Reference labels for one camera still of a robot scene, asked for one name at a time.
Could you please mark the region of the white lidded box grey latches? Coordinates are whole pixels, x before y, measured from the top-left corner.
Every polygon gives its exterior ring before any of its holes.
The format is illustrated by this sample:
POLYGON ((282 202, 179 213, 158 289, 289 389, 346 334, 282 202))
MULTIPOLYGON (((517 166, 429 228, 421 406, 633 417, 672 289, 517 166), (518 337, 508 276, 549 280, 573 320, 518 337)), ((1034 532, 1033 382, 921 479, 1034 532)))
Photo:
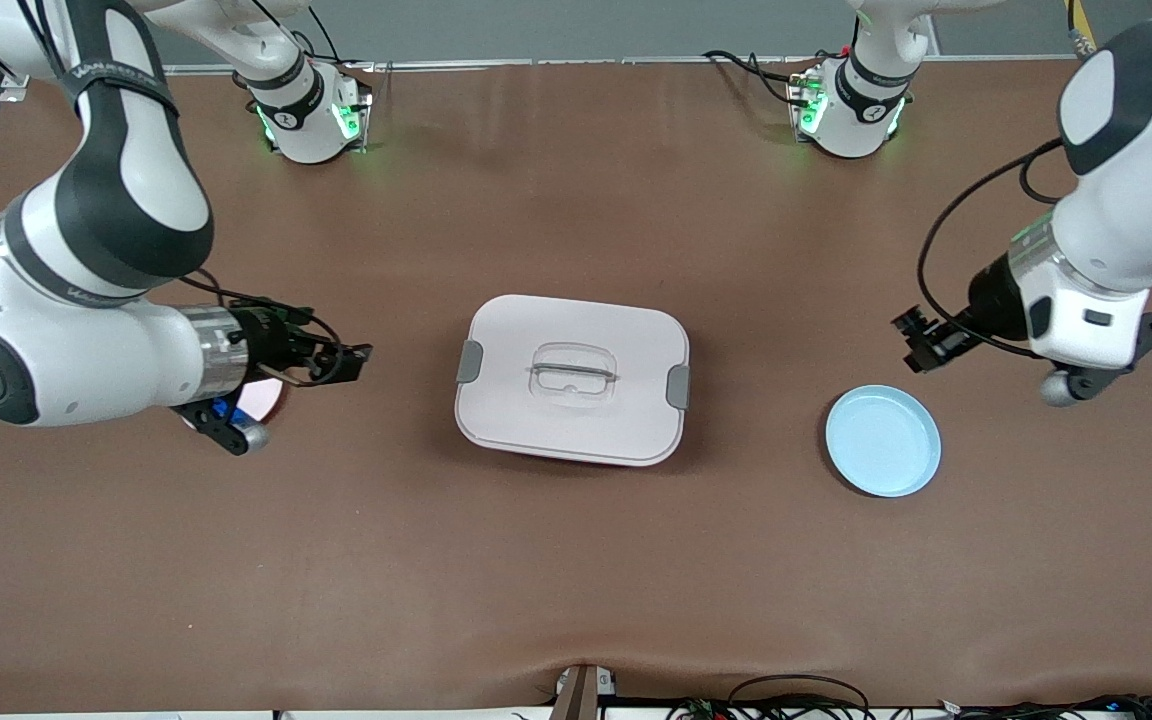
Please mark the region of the white lidded box grey latches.
POLYGON ((472 316, 454 419, 484 448, 646 468, 680 446, 690 381, 664 311, 511 293, 472 316))

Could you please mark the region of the light blue round plate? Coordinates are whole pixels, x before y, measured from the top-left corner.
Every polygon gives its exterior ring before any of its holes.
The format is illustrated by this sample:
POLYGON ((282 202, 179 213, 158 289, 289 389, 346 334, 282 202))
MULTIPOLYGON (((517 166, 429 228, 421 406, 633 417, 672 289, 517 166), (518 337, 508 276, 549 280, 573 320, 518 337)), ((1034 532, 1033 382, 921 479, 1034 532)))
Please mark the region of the light blue round plate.
POLYGON ((824 424, 826 455, 867 497, 915 495, 940 470, 943 442, 927 407, 910 393, 859 386, 842 393, 824 424))

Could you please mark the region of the aluminium table edge rail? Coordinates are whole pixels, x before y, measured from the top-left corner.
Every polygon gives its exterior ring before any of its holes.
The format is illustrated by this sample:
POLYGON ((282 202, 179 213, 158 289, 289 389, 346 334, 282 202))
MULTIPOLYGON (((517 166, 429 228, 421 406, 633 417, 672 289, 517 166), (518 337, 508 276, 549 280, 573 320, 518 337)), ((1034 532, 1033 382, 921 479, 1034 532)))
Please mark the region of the aluminium table edge rail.
MULTIPOLYGON (((1016 55, 929 55, 923 67, 937 61, 1064 61, 1074 60, 1073 54, 1016 54, 1016 55)), ((593 60, 454 60, 454 61, 347 61, 346 69, 362 73, 387 71, 460 71, 484 70, 497 67, 545 67, 545 65, 700 65, 708 61, 704 56, 627 56, 621 59, 593 60)), ((168 76, 228 76, 229 65, 165 65, 168 76)))

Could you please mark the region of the brown post with bracket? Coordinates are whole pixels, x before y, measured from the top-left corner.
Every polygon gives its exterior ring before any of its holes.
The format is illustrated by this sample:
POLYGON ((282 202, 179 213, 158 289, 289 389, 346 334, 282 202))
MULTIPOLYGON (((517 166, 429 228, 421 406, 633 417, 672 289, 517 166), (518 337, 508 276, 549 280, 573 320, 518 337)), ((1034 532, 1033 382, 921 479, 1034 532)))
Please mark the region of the brown post with bracket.
POLYGON ((616 700, 616 675, 608 667, 575 665, 559 675, 548 720, 607 720, 604 700, 616 700))

